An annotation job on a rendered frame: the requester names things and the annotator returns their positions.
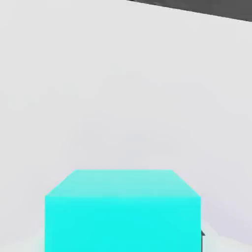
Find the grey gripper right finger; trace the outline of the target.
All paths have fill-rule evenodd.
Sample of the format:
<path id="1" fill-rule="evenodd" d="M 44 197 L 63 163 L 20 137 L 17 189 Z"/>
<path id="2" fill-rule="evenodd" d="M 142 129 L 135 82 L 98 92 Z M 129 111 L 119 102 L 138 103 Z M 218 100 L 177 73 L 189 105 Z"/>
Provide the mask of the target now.
<path id="1" fill-rule="evenodd" d="M 220 236 L 206 221 L 201 222 L 203 252 L 249 252 L 249 245 Z"/>

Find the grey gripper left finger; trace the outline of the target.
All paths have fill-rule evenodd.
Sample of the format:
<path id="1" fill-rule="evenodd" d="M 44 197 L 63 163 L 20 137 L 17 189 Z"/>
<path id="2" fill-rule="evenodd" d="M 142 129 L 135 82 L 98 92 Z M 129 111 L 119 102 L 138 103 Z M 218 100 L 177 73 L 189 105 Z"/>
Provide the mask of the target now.
<path id="1" fill-rule="evenodd" d="M 3 247 L 3 252 L 45 252 L 44 227 Z"/>

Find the small cyan cube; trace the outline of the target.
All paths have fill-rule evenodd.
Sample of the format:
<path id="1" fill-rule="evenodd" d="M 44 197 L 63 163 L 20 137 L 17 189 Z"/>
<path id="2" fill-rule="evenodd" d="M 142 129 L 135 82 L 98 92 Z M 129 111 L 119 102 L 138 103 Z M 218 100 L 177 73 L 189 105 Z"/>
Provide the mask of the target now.
<path id="1" fill-rule="evenodd" d="M 44 230 L 44 252 L 202 252 L 201 198 L 172 170 L 75 170 Z"/>

